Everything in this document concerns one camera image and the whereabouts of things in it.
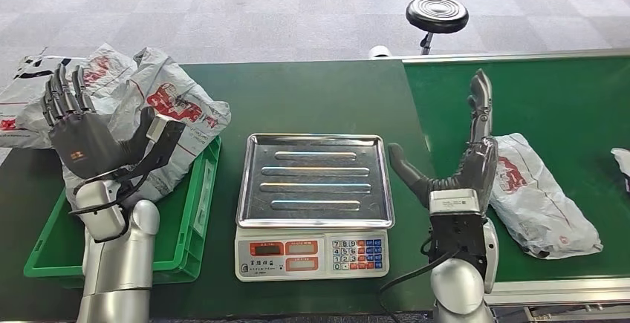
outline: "wrapped package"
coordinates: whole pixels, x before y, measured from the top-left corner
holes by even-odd
[[[86,91],[116,140],[131,137],[140,123],[140,111],[146,106],[186,123],[169,163],[151,172],[138,190],[142,198],[156,201],[169,194],[188,172],[197,155],[230,123],[228,104],[212,100],[165,53],[146,48],[132,59],[109,45],[103,45],[87,59],[26,58],[18,76],[0,94],[0,121],[10,123],[10,126],[5,126],[9,130],[0,130],[0,146],[51,147],[48,138],[50,127],[43,117],[39,101],[44,94],[46,80],[60,62],[70,70],[68,76],[76,65],[83,65]],[[35,71],[38,72],[35,75],[28,73]],[[74,206],[74,189],[83,179],[65,166],[62,170],[66,197]]]
[[[626,149],[612,149],[611,153],[619,164],[619,169],[626,180],[626,192],[630,193],[630,151]]]
[[[164,52],[145,48],[134,56],[134,61],[137,70],[129,77],[122,101],[109,120],[114,139],[126,140],[133,135],[140,124],[140,111],[146,106],[186,124],[169,164],[149,173],[138,190],[142,198],[156,201],[172,192],[195,158],[230,123],[232,114],[226,102],[212,100]],[[82,180],[65,166],[63,177],[66,196],[73,203],[73,190]]]
[[[23,120],[20,116],[26,107],[38,104],[44,94],[46,79],[53,74],[59,63],[74,67],[83,60],[41,54],[26,56],[22,59],[13,80],[0,93],[0,147],[14,149],[49,149],[51,147],[51,142],[48,140],[48,126],[44,121],[42,111],[39,111],[39,117],[44,121],[45,127],[26,126],[29,123],[28,119]]]
[[[496,137],[490,205],[523,250],[558,259],[600,252],[600,236],[521,134]]]

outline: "metal tray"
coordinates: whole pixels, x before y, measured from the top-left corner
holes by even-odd
[[[250,135],[236,223],[244,228],[391,228],[383,139]]]

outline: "robotic arm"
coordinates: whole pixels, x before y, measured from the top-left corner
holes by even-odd
[[[132,195],[151,171],[169,162],[186,126],[147,107],[131,138],[116,141],[85,92],[83,69],[77,67],[71,78],[74,94],[65,66],[57,66],[40,104],[59,158],[85,180],[75,189],[71,212],[85,224],[86,242],[77,321],[148,322],[160,214],[151,201]]]
[[[493,288],[499,243],[486,217],[496,172],[497,143],[492,131],[492,85],[479,70],[470,82],[470,139],[457,171],[444,179],[428,178],[389,145],[394,171],[429,210],[429,263],[450,257],[431,272],[437,322],[493,322],[484,294]]]

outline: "digital scale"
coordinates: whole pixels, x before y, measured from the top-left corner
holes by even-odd
[[[381,277],[394,225],[383,140],[253,134],[236,215],[241,281]]]

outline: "stool pole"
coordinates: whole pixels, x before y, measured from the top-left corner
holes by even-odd
[[[428,32],[426,36],[420,41],[420,47],[422,47],[422,55],[429,54],[431,51],[431,40],[433,39],[433,33]]]

